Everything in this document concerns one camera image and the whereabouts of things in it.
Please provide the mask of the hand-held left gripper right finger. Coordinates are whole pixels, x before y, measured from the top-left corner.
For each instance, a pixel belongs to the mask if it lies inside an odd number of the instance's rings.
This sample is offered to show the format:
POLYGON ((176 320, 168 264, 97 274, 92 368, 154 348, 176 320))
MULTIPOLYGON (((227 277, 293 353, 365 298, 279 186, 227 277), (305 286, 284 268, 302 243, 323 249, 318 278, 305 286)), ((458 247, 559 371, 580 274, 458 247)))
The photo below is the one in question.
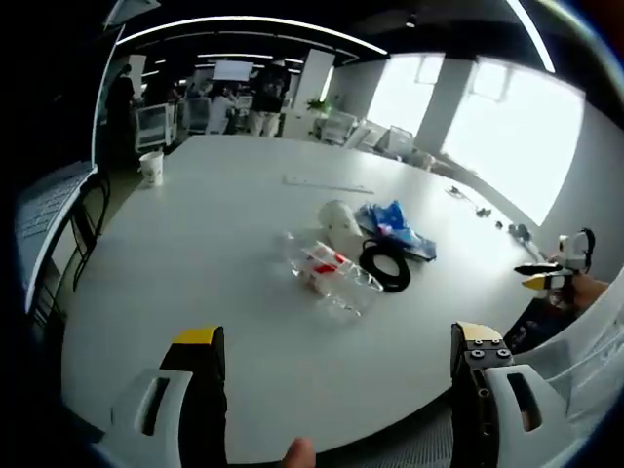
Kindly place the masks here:
POLYGON ((451 327, 452 467, 563 467, 575 433, 561 395, 494 329, 451 327))

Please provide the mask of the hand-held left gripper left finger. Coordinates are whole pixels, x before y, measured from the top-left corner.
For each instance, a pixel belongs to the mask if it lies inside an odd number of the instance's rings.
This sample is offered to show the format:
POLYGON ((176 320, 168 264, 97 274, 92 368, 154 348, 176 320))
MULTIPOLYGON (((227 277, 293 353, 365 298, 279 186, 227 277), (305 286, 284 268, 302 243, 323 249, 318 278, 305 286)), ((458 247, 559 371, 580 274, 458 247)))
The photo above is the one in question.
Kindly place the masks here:
POLYGON ((160 366, 144 370, 111 409, 115 467, 226 467, 224 332, 189 329, 160 366))

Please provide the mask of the person's right hand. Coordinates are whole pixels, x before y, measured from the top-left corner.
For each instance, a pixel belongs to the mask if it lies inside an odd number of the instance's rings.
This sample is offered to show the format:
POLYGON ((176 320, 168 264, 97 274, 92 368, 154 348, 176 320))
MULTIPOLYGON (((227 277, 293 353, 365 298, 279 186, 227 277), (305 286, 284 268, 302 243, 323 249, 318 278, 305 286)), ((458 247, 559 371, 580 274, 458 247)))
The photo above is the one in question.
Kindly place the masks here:
POLYGON ((609 287, 586 273, 565 276, 564 286, 551 293, 552 303, 568 313, 581 313, 589 308, 609 287))

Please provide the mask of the person's left hand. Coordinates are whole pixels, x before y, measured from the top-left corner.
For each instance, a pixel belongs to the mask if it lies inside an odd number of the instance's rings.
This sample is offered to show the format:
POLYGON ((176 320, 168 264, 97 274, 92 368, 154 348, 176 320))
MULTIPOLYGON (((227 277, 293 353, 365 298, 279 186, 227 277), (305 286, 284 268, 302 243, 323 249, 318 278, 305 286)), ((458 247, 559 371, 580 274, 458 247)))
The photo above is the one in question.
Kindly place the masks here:
POLYGON ((281 461, 282 468, 315 468, 316 451, 308 438, 295 438, 281 461))

